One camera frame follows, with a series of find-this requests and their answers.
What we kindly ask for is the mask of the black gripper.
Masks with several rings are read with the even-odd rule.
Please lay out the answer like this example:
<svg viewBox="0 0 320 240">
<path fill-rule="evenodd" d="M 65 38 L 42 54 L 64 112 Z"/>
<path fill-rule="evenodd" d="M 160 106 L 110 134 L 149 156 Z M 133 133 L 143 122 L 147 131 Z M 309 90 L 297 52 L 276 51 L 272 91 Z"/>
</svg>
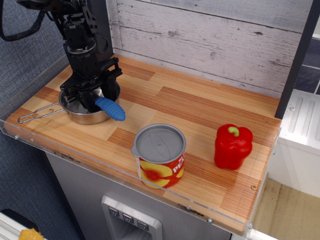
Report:
<svg viewBox="0 0 320 240">
<path fill-rule="evenodd" d="M 105 61 L 98 60 L 96 43 L 92 41 L 86 48 L 74 49 L 63 44 L 72 69 L 71 76 L 60 86 L 67 98 L 78 98 L 88 112 L 95 112 L 97 106 L 90 94 L 101 88 L 105 98 L 116 97 L 116 78 L 122 74 L 117 57 Z"/>
</svg>

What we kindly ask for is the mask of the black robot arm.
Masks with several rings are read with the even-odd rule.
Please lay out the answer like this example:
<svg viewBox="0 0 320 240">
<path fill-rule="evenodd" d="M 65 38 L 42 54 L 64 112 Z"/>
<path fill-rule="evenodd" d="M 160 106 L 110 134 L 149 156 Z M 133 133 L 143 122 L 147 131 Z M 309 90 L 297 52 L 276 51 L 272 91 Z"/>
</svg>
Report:
<svg viewBox="0 0 320 240">
<path fill-rule="evenodd" d="M 89 113 L 101 108 L 96 104 L 100 89 L 104 97 L 116 100 L 116 78 L 121 75 L 105 11 L 88 0 L 19 0 L 28 10 L 39 12 L 35 23 L 22 33 L 30 36 L 40 29 L 45 16 L 55 22 L 63 40 L 72 75 L 60 86 L 68 103 L 78 102 Z"/>
</svg>

